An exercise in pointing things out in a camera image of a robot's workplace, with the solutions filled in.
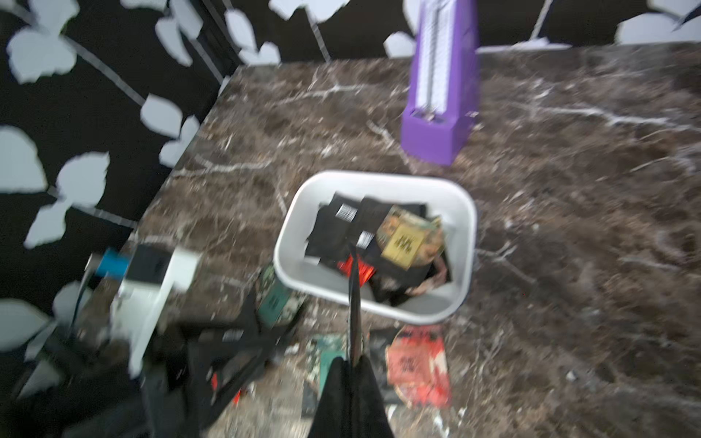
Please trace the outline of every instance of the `red label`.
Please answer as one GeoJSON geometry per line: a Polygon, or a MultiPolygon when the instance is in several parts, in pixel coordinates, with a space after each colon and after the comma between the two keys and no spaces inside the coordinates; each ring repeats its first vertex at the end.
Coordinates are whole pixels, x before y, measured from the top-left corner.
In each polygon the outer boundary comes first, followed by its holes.
{"type": "MultiPolygon", "coordinates": [[[[353,258],[348,256],[348,260],[340,261],[338,267],[342,273],[346,274],[346,277],[350,277],[351,268],[353,267],[353,258]]],[[[362,259],[358,257],[358,273],[360,274],[360,286],[362,287],[365,282],[372,277],[372,274],[375,273],[375,268],[364,263],[362,259]]]]}

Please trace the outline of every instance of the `marble countertop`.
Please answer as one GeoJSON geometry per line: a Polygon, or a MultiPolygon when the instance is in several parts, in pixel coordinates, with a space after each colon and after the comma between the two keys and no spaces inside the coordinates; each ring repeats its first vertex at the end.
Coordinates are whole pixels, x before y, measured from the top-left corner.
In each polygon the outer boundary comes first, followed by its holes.
{"type": "MultiPolygon", "coordinates": [[[[399,147],[408,60],[238,70],[131,238],[205,255],[167,316],[235,316],[315,173],[443,177],[480,213],[472,287],[444,322],[453,407],[393,409],[397,437],[699,436],[701,47],[480,64],[479,125],[451,167],[399,147]]],[[[311,299],[299,338],[346,312],[311,299]]],[[[209,436],[305,437],[302,369],[288,357],[209,436]]]]}

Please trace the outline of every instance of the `yellow label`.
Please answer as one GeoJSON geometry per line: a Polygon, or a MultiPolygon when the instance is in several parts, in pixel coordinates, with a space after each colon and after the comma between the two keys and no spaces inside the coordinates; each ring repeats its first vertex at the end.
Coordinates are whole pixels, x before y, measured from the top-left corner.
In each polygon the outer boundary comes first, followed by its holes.
{"type": "Polygon", "coordinates": [[[382,251],[382,257],[403,269],[409,269],[424,239],[426,230],[400,224],[382,251]]]}

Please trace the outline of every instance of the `white box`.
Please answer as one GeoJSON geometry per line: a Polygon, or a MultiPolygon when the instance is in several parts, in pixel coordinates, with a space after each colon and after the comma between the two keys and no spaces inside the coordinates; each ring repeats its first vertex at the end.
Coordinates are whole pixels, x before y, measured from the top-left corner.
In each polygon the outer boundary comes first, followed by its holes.
{"type": "Polygon", "coordinates": [[[349,198],[371,196],[383,202],[426,203],[428,216],[440,215],[452,281],[401,306],[377,303],[367,285],[361,289],[361,308],[409,324],[435,324],[453,314],[470,288],[472,257],[477,236],[477,210],[470,195],[446,179],[396,174],[327,171],[302,184],[292,200],[275,244],[273,262],[280,280],[292,289],[348,304],[348,279],[324,266],[304,261],[306,239],[320,204],[334,193],[349,198]]]}

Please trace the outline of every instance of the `barcode label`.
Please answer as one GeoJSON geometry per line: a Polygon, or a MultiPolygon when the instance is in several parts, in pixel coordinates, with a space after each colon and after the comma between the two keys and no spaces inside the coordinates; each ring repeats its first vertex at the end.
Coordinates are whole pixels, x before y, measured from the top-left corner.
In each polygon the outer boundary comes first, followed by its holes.
{"type": "Polygon", "coordinates": [[[360,237],[358,238],[358,243],[355,244],[355,246],[363,249],[367,249],[367,246],[370,245],[370,242],[372,241],[372,238],[375,235],[373,233],[368,233],[367,231],[363,231],[360,234],[360,237]]]}
{"type": "Polygon", "coordinates": [[[336,213],[336,217],[339,219],[343,219],[346,222],[351,222],[353,221],[355,213],[357,212],[357,208],[353,208],[350,205],[342,204],[341,208],[339,208],[339,211],[336,213]]]}

